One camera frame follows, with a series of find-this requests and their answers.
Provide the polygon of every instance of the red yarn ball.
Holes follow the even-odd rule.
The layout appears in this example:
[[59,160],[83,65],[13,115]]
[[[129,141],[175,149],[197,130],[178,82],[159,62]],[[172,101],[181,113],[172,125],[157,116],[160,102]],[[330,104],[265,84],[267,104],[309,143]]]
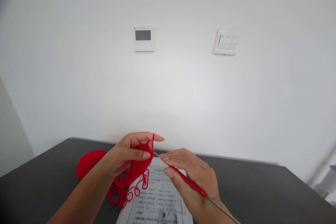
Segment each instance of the red yarn ball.
[[105,156],[106,151],[104,150],[96,150],[93,152],[89,152],[84,155],[77,166],[77,180],[81,181],[86,174],[91,171],[91,169]]

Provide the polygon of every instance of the finger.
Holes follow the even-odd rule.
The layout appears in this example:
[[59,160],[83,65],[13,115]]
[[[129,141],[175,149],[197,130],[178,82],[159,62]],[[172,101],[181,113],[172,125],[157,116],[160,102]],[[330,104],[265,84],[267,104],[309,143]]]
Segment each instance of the finger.
[[122,153],[120,155],[120,161],[130,161],[130,160],[147,160],[149,159],[151,154],[149,152],[145,152],[142,150],[128,149],[123,148]]
[[164,158],[163,161],[169,166],[175,166],[185,170],[187,175],[203,190],[207,190],[209,184],[209,172],[201,168],[194,159],[188,156],[173,156],[169,159]]
[[205,163],[202,159],[200,159],[194,153],[190,152],[187,149],[178,149],[160,155],[160,157],[166,158],[165,160],[168,160],[170,157],[177,157],[177,156],[188,156],[190,159],[193,159],[194,162],[199,164],[199,166],[201,166],[203,169],[205,170],[209,169],[209,165],[207,163]]
[[195,200],[195,199],[199,198],[200,200],[202,200],[203,199],[202,196],[199,195],[196,191],[194,191],[183,180],[183,178],[180,176],[180,174],[178,174],[178,172],[176,170],[174,170],[173,168],[168,167],[164,170],[164,172],[170,178],[171,182],[173,183],[173,185],[175,186],[177,191],[182,196],[186,207],[190,210],[194,210],[196,208],[195,203],[197,202],[197,200]]
[[[146,144],[148,141],[153,140],[153,133],[150,132],[136,132],[130,134],[130,147],[134,148],[139,144]],[[154,141],[162,142],[164,141],[164,137],[154,134]]]
[[170,178],[183,199],[195,193],[195,191],[183,180],[176,170],[171,167],[167,167],[164,172]]

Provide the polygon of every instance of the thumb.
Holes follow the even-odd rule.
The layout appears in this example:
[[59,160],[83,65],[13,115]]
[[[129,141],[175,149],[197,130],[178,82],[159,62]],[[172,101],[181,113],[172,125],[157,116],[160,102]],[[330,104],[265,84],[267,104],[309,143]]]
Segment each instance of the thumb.
[[150,156],[151,154],[149,152],[125,148],[125,150],[122,152],[121,159],[122,161],[142,161],[149,159]]
[[195,194],[195,191],[191,189],[191,187],[183,180],[183,178],[175,169],[167,167],[164,172],[170,178],[171,182],[176,187],[184,199],[184,202],[186,203],[186,201],[188,201],[188,199]]

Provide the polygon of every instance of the paper sheet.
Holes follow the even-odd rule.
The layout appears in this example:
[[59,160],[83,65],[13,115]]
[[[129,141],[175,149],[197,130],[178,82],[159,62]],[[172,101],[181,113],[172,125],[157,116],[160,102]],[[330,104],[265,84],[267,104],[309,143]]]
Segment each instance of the paper sheet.
[[[163,172],[167,167],[154,157],[149,170],[147,189],[139,183],[140,196],[135,197],[121,210],[117,224],[192,224],[193,217],[173,183]],[[138,183],[136,179],[130,188]]]

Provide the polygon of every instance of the red yarn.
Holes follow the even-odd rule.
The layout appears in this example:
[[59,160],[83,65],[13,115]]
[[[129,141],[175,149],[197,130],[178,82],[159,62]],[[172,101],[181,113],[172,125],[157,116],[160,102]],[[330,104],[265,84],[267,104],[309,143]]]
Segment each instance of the red yarn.
[[[152,149],[148,146],[148,143],[145,145],[138,145],[136,149],[140,149],[143,151],[147,151],[151,154],[151,157],[148,160],[144,161],[131,161],[131,167],[129,170],[125,169],[123,172],[125,173],[125,176],[122,179],[118,179],[118,177],[115,177],[110,189],[107,192],[107,196],[110,200],[111,204],[118,204],[120,209],[123,209],[127,202],[131,201],[133,199],[133,192],[131,190],[134,189],[134,195],[136,197],[140,196],[140,189],[138,188],[138,185],[141,181],[142,188],[147,189],[148,187],[148,176],[149,171],[147,167],[150,165],[153,155],[154,155],[154,134],[153,134],[153,144]],[[78,182],[82,180],[85,175],[102,159],[102,157],[106,154],[106,151],[104,150],[97,150],[94,152],[90,152],[86,155],[84,155],[77,166],[77,180]],[[136,186],[131,187],[127,192],[126,188],[129,187],[140,175],[142,175],[142,179],[139,180]],[[112,194],[118,193],[120,196],[119,200],[113,200]]]
[[77,181],[80,182],[86,174],[105,156],[106,151],[96,150],[89,152],[82,157],[77,166]]

